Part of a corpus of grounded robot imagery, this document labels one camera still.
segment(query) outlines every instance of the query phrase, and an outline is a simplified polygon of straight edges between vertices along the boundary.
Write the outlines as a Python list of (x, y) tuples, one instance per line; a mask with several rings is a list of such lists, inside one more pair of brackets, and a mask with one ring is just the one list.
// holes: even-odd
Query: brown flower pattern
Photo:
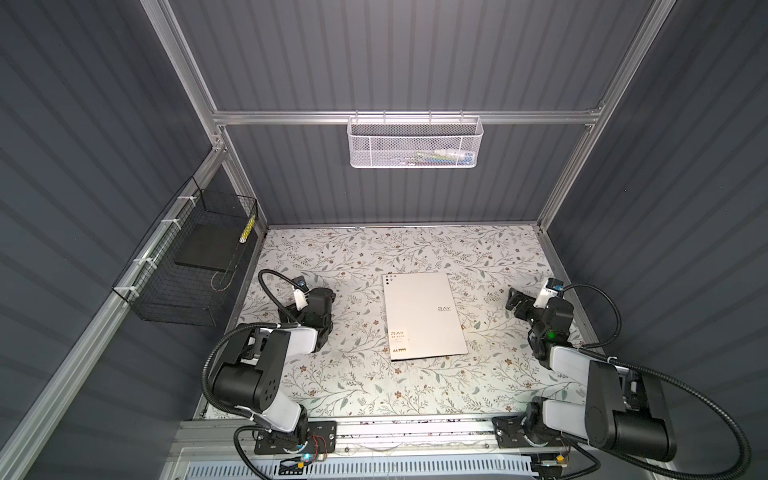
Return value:
[[(504, 308), (510, 286), (536, 294), (551, 275), (532, 227), (270, 230), (258, 267), (337, 292), (334, 334), (319, 352), (287, 359), (280, 383), (312, 416), (510, 412), (536, 395), (584, 401), (583, 386), (538, 364), (527, 324)], [(469, 354), (392, 363), (382, 275), (435, 271), (449, 274)], [(265, 280), (292, 300), (287, 283)], [(254, 278), (240, 321), (273, 320)], [(571, 341), (583, 343), (576, 329)], [(228, 415), (209, 408), (206, 418)]]

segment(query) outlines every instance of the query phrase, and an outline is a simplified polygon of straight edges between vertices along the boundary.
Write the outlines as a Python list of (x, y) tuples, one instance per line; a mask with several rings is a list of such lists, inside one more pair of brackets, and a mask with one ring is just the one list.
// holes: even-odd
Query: aluminum frame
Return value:
[(223, 166), (230, 182), (232, 182), (235, 193), (257, 199), (260, 228), (266, 230), (269, 222), (261, 210), (256, 192), (248, 180), (248, 175), (243, 168), (240, 157), (237, 156), (232, 140), (226, 130), (214, 122), (213, 112), (216, 110), (214, 98), (206, 86), (203, 74), (197, 66), (169, 0), (141, 0), (141, 6), (144, 7), (166, 55), (174, 66), (176, 75), (179, 77), (184, 91), (187, 92), (211, 144), (223, 142), (224, 147), (229, 151), (229, 159), (224, 162)]
[[(224, 157), (225, 152), (220, 144), (211, 149), (195, 172), (194, 179), (187, 182), (179, 197), (163, 216), (164, 220), (176, 218), (189, 201), (187, 198), (197, 190), (197, 185), (205, 187), (210, 183)], [(161, 241), (165, 230), (172, 228), (170, 224), (171, 222), (158, 223), (137, 258), (149, 256)], [(118, 287), (132, 284), (140, 270), (141, 264), (133, 262), (118, 282)], [(107, 300), (0, 451), (2, 480), (20, 480), (25, 477), (129, 311), (128, 304), (114, 291), (110, 292)]]
[[(667, 19), (676, 0), (654, 0), (649, 9), (646, 18), (643, 20), (638, 33), (621, 62), (617, 74), (614, 76), (607, 94), (602, 102), (600, 109), (589, 111), (559, 111), (559, 112), (459, 112), (458, 116), (481, 115), (486, 124), (585, 124), (588, 128), (585, 130), (577, 147), (574, 149), (571, 159), (563, 174), (558, 179), (555, 189), (549, 197), (545, 208), (539, 216), (539, 223), (543, 228), (541, 235), (545, 238), (542, 246), (548, 242), (546, 230), (550, 227), (554, 216), (557, 214), (568, 191), (571, 189), (581, 168), (586, 163), (590, 153), (594, 150), (602, 132), (604, 131), (611, 116), (616, 110), (619, 101), (627, 90), (633, 76), (635, 75), (640, 63), (646, 55), (650, 45), (653, 43), (664, 21)], [(174, 66), (174, 70), (187, 92), (192, 105), (203, 125), (211, 144), (214, 146), (211, 153), (200, 166), (195, 174), (195, 178), (200, 186), (206, 186), (213, 177), (216, 169), (222, 164), (223, 151), (226, 149), (229, 153), (227, 161), (224, 161), (224, 169), (230, 178), (236, 193), (256, 198), (256, 194), (248, 181), (247, 174), (243, 168), (237, 151), (234, 148), (232, 140), (226, 131), (222, 128), (225, 124), (336, 124), (346, 123), (350, 116), (355, 116), (356, 112), (226, 112), (217, 111), (210, 92), (207, 89), (204, 78), (197, 67), (194, 56), (191, 53), (177, 19), (173, 13), (168, 0), (141, 0), (141, 4), (147, 13), (148, 18), (153, 25), (161, 43)], [(434, 119), (435, 113), (426, 113), (428, 117)], [(437, 115), (444, 115), (445, 120), (451, 116), (455, 117), (456, 112), (439, 112)], [(190, 195), (194, 190), (188, 184), (182, 196)], [(174, 203), (166, 215), (171, 219), (174, 215), (173, 210), (177, 207), (179, 200)], [(263, 211), (260, 211), (260, 227), (262, 231), (268, 228), (267, 218)], [(159, 235), (157, 232), (149, 239), (147, 245), (152, 241), (157, 241)], [(142, 255), (151, 249), (147, 245), (142, 249)], [(548, 256), (553, 263), (555, 270), (556, 253), (553, 257)], [(134, 274), (129, 270), (126, 275)], [(564, 270), (562, 270), (563, 280), (566, 280)], [(576, 298), (574, 303), (577, 315), (581, 316), (583, 308)], [(81, 335), (78, 342), (68, 354), (67, 358), (61, 364), (51, 381), (30, 408), (22, 423), (14, 431), (12, 437), (6, 442), (0, 451), (0, 480), (17, 480), (23, 478), (26, 472), (31, 468), (32, 463), (42, 450), (48, 438), (52, 434), (61, 417), (66, 412), (75, 395), (79, 391), (83, 382), (88, 377), (95, 363), (104, 352), (107, 344), (111, 340), (122, 319), (128, 312), (127, 305), (117, 294), (112, 293), (104, 302), (94, 319)], [(591, 327), (586, 321), (584, 313), (583, 319), (577, 322), (583, 322), (584, 327)]]
[(614, 75), (611, 83), (608, 85), (606, 94), (601, 102), (600, 118), (594, 126), (588, 127), (581, 135), (581, 139), (576, 144), (573, 153), (571, 153), (571, 158), (568, 160), (563, 173), (539, 215), (539, 224), (544, 231), (549, 230), (550, 225), (552, 225), (554, 216), (558, 214), (558, 210), (560, 210), (568, 192), (573, 187), (576, 177), (581, 172), (581, 168), (587, 163), (587, 159), (594, 150), (594, 146), (600, 140), (600, 136), (616, 111), (619, 102), (624, 96), (624, 92), (627, 91), (634, 74), (637, 73), (640, 63), (645, 58), (646, 53), (648, 53), (650, 46), (654, 43), (656, 36), (661, 30), (661, 26), (672, 11), (675, 1), (654, 0), (654, 3), (648, 9), (648, 13), (637, 30), (637, 34), (634, 36), (627, 54), (621, 61), (616, 75)]
[(462, 123), (480, 117), (486, 125), (576, 124), (593, 125), (599, 109), (578, 111), (215, 111), (217, 125), (346, 125), (354, 122), (380, 124)]

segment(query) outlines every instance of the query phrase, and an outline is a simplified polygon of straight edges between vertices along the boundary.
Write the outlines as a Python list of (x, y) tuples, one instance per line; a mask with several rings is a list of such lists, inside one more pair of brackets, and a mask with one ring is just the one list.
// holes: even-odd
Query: wall-mounted basket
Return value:
[(483, 130), (479, 117), (383, 114), (374, 121), (350, 117), (346, 132), (354, 168), (472, 168)]
[[(216, 326), (230, 318), (245, 280), (259, 236), (251, 231), (257, 203), (212, 190), (184, 198), (177, 217), (163, 220), (157, 246), (133, 260), (141, 265), (133, 282), (113, 285), (113, 290), (142, 320)], [(204, 259), (206, 245), (195, 244), (205, 236), (214, 236), (211, 240), (221, 247), (217, 266)]]

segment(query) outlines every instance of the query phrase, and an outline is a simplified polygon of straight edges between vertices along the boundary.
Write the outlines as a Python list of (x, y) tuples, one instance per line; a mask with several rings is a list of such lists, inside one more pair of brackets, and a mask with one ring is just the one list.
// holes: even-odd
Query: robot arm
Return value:
[[(265, 273), (291, 283), (296, 302), (280, 303), (264, 284)], [(326, 343), (336, 294), (323, 287), (310, 290), (303, 277), (291, 280), (274, 270), (261, 270), (258, 279), (278, 307), (280, 325), (243, 324), (226, 333), (205, 363), (203, 393), (211, 405), (260, 424), (274, 448), (295, 450), (307, 441), (309, 416), (280, 391), (283, 366), (291, 356), (317, 352)], [(253, 359), (255, 365), (247, 362)]]
[[(576, 286), (598, 291), (613, 307), (617, 320), (616, 330), (605, 342), (578, 349), (568, 342), (573, 305), (562, 296), (566, 290)], [(542, 287), (538, 298), (510, 289), (507, 310), (530, 324), (528, 344), (539, 363), (586, 386), (587, 401), (585, 405), (576, 405), (534, 397), (522, 417), (493, 419), (500, 446), (503, 446), (503, 442), (518, 442), (520, 438), (533, 446), (544, 446), (552, 440), (558, 442), (565, 437), (587, 457), (590, 457), (589, 454), (578, 446), (579, 442), (588, 443), (627, 463), (670, 478), (696, 476), (702, 480), (724, 480), (739, 477), (746, 472), (751, 459), (750, 444), (741, 427), (715, 402), (668, 375), (589, 350), (607, 345), (621, 331), (621, 315), (605, 292), (586, 284), (563, 286), (561, 281), (551, 278)], [(661, 390), (662, 381), (691, 394), (728, 425), (739, 447), (739, 458), (732, 467), (716, 474), (694, 475), (651, 465), (641, 459), (669, 462), (677, 450), (677, 440)], [(581, 472), (569, 474), (568, 478), (586, 475), (597, 468), (599, 463)]]
[[(266, 338), (260, 332), (269, 332)], [(252, 412), (269, 430), (293, 433), (301, 406), (280, 391), (286, 358), (315, 349), (317, 330), (299, 326), (290, 330), (254, 328), (233, 336), (214, 363), (209, 379), (222, 402)], [(256, 365), (242, 360), (258, 356)], [(303, 440), (297, 432), (296, 445)]]
[(550, 349), (552, 370), (587, 386), (585, 405), (544, 400), (542, 422), (600, 450), (669, 462), (677, 441), (659, 380), (566, 346)]
[(661, 383), (575, 349), (568, 342), (573, 306), (560, 297), (563, 289), (561, 281), (548, 279), (537, 298), (509, 293), (507, 309), (531, 325), (535, 358), (587, 387), (586, 405), (535, 398), (526, 411), (525, 438), (539, 444), (565, 432), (601, 450), (669, 462), (677, 443)]

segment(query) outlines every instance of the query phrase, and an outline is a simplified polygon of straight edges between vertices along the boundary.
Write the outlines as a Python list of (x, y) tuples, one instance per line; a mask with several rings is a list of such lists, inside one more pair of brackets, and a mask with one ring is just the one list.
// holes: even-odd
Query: red wire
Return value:
[(323, 440), (323, 444), (326, 446), (326, 456), (328, 455), (328, 442), (326, 442), (325, 437), (320, 437)]
[(314, 462), (317, 459), (317, 454), (320, 451), (320, 443), (317, 441), (317, 437), (312, 435), (312, 439), (315, 441), (315, 456), (312, 457), (312, 461)]

